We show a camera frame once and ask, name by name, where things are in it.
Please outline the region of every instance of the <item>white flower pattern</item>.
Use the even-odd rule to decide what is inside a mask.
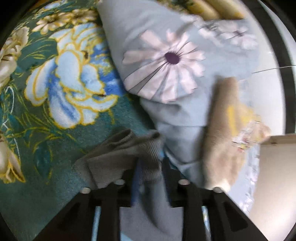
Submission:
[[[252,171],[250,172],[249,179],[252,185],[255,185],[257,183],[258,173],[255,172],[253,167],[252,167]]]
[[[21,55],[21,50],[28,43],[29,28],[22,27],[13,32],[0,51],[0,90],[5,86],[10,75],[17,67],[17,59]]]
[[[239,203],[239,207],[240,209],[244,212],[244,213],[248,213],[249,212],[249,206],[253,203],[253,200],[250,197],[247,197],[247,199],[244,202],[240,202]]]
[[[0,136],[0,180],[4,183],[14,183],[16,180],[26,182],[20,158],[9,148],[3,135]]]
[[[37,26],[32,29],[32,32],[40,31],[42,35],[47,34],[48,30],[54,31],[57,28],[64,26],[69,22],[71,17],[72,15],[70,13],[64,12],[45,16],[36,23]]]
[[[253,34],[247,34],[247,27],[239,27],[235,21],[222,20],[218,23],[218,29],[221,37],[231,39],[231,43],[241,46],[243,49],[255,49],[258,45],[256,37]]]
[[[192,23],[198,28],[198,33],[205,39],[211,40],[216,46],[222,46],[220,41],[217,39],[218,33],[217,25],[213,21],[205,22],[201,16],[198,15],[182,15],[181,20],[186,23]]]
[[[73,25],[79,23],[87,23],[88,21],[94,21],[97,18],[97,13],[94,10],[89,9],[74,9],[71,12],[71,22]]]
[[[57,0],[54,2],[51,2],[50,4],[47,4],[46,6],[44,6],[43,8],[41,8],[33,17],[33,19],[37,19],[38,17],[40,17],[40,15],[48,10],[52,10],[54,8],[60,7],[64,4],[68,3],[67,0]]]
[[[220,38],[230,39],[231,44],[246,50],[255,49],[258,45],[256,36],[248,34],[247,27],[239,27],[237,22],[233,20],[206,22],[200,16],[195,15],[182,15],[181,20],[192,23],[198,28],[198,32],[202,37],[211,40],[218,47],[222,46]]]
[[[129,91],[148,77],[148,82],[138,95],[152,99],[164,84],[161,93],[163,103],[176,100],[179,83],[187,94],[193,93],[197,84],[192,74],[196,77],[203,75],[204,67],[198,61],[205,59],[204,52],[197,50],[197,46],[188,41],[189,36],[186,33],[178,38],[175,33],[167,30],[166,37],[167,43],[164,43],[152,31],[147,30],[140,38],[152,49],[129,50],[124,53],[123,58],[125,65],[152,60],[127,76],[124,85]]]

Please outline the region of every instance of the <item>floral blanket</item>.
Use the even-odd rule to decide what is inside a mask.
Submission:
[[[115,131],[153,125],[121,84],[92,1],[28,13],[0,60],[0,212],[31,241],[84,186],[75,160]]]

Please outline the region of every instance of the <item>blue flower pattern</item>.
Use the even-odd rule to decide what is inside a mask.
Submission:
[[[103,29],[86,23],[49,38],[57,41],[59,55],[33,70],[27,79],[26,99],[34,106],[47,99],[59,128],[93,124],[99,112],[109,110],[125,94]]]

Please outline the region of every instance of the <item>bed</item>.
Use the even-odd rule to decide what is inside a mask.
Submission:
[[[258,9],[264,11],[261,5],[257,1],[246,2],[248,8],[244,9],[247,18],[260,40],[260,64],[242,86],[251,93],[253,108],[271,127],[273,135],[294,132],[295,114],[292,111],[295,105],[288,102],[291,97],[287,95],[289,89],[295,101],[295,88],[294,92],[289,88],[291,83],[294,85],[292,70],[277,69],[289,63],[285,62],[286,58],[278,55],[280,47],[273,44],[272,50],[268,38],[251,13],[255,9],[253,12],[257,17]],[[10,147],[9,150],[4,147],[2,150],[14,161],[9,162],[1,175],[0,213],[19,241],[32,241],[85,186],[72,169],[75,160],[123,127],[131,128],[137,135],[143,135],[148,129],[154,128],[140,106],[139,98],[128,94],[120,81],[94,4],[94,1],[86,0],[52,1],[23,16],[10,35],[11,41],[18,43],[14,47],[20,46],[20,49],[15,48],[16,53],[13,52],[17,66],[9,59],[12,52],[8,50],[13,48],[8,44],[4,46],[8,50],[3,56],[10,62],[8,66],[15,69],[9,81],[5,82],[7,76],[2,76],[5,84],[0,95],[1,132],[3,141]],[[272,34],[280,37],[276,28],[272,29]],[[98,33],[95,41],[92,39],[92,30]],[[79,66],[77,68],[94,71],[94,78],[99,76],[101,85],[92,86],[87,81],[89,76],[85,75],[82,92],[89,93],[93,91],[92,88],[97,90],[75,102],[69,100],[68,94],[81,86],[66,85],[67,76],[73,74],[75,68],[67,65],[66,58],[61,58],[64,44],[62,39],[65,34],[69,34],[73,43],[81,44],[83,40],[79,36],[82,33],[90,49],[83,49],[81,52],[84,54],[80,57],[74,54]],[[38,75],[37,70],[40,69],[45,70],[45,75]],[[284,86],[280,78],[273,78],[269,80],[273,92],[266,93],[264,86],[268,75],[262,76],[265,71],[270,75],[276,73],[278,77],[280,73],[287,80]],[[61,76],[64,76],[65,82],[60,80]],[[43,79],[49,80],[50,85],[45,85]],[[260,91],[266,93],[262,99],[258,82],[262,88]],[[267,104],[270,95],[273,98]],[[271,108],[276,108],[276,111],[270,112]],[[259,153],[259,146],[250,149],[239,178],[229,192],[229,196],[246,214],[254,201]],[[129,239],[124,230],[122,235],[122,240]]]

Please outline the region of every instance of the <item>beige towel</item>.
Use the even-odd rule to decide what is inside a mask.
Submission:
[[[205,187],[221,187],[228,192],[245,160],[245,151],[270,136],[251,108],[240,103],[238,82],[226,78],[217,86],[217,98],[205,140]]]

